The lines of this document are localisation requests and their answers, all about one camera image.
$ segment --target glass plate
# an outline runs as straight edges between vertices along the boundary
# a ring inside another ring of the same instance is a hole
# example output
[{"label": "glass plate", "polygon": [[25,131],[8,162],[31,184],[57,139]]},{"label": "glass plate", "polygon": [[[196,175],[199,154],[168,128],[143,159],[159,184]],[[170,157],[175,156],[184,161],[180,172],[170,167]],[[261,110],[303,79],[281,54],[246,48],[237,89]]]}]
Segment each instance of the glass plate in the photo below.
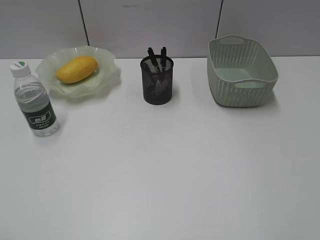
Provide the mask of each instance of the glass plate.
[{"label": "glass plate", "polygon": [[[94,57],[98,62],[97,69],[86,79],[76,83],[66,84],[57,80],[56,71],[78,56]],[[63,48],[43,59],[35,72],[47,90],[77,98],[94,94],[114,77],[115,72],[119,71],[114,62],[115,58],[111,52],[93,46]]]}]

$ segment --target green plastic basket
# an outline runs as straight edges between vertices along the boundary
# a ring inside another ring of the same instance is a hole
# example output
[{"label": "green plastic basket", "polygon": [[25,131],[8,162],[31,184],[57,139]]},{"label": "green plastic basket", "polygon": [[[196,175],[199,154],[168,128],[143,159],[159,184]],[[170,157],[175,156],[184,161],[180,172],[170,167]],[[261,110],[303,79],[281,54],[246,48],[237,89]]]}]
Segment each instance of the green plastic basket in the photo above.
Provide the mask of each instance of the green plastic basket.
[{"label": "green plastic basket", "polygon": [[209,42],[207,74],[214,100],[225,107],[263,104],[279,77],[263,46],[237,35]]}]

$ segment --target water bottle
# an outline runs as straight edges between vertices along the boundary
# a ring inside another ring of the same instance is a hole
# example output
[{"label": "water bottle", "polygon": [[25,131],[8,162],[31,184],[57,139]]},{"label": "water bottle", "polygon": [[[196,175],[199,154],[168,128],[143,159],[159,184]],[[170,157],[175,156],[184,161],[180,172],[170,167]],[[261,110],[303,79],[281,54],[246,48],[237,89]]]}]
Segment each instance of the water bottle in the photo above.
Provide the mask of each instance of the water bottle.
[{"label": "water bottle", "polygon": [[31,74],[24,61],[12,63],[10,70],[14,77],[15,99],[32,132],[39,137],[54,134],[60,125],[42,83]]}]

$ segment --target yellow mango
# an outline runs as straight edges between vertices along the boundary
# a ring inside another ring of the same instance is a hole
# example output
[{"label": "yellow mango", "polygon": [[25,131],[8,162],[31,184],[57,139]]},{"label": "yellow mango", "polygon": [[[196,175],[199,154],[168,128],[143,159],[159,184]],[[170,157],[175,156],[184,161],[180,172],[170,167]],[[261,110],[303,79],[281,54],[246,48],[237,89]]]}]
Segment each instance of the yellow mango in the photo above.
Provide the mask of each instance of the yellow mango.
[{"label": "yellow mango", "polygon": [[97,60],[92,56],[77,56],[62,66],[55,77],[65,84],[79,82],[92,74],[98,66]]}]

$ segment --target black mesh pen holder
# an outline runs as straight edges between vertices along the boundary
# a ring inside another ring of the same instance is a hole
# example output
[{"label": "black mesh pen holder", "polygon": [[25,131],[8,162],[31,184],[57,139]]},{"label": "black mesh pen holder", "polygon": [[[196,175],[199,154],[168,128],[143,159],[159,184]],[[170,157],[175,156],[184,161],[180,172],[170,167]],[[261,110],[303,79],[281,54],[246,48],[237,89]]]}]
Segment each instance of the black mesh pen holder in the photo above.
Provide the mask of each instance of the black mesh pen holder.
[{"label": "black mesh pen holder", "polygon": [[143,98],[149,104],[162,105],[172,98],[174,61],[166,56],[166,63],[164,64],[161,55],[154,55],[154,57],[158,66],[153,65],[150,56],[142,59],[140,63]]}]

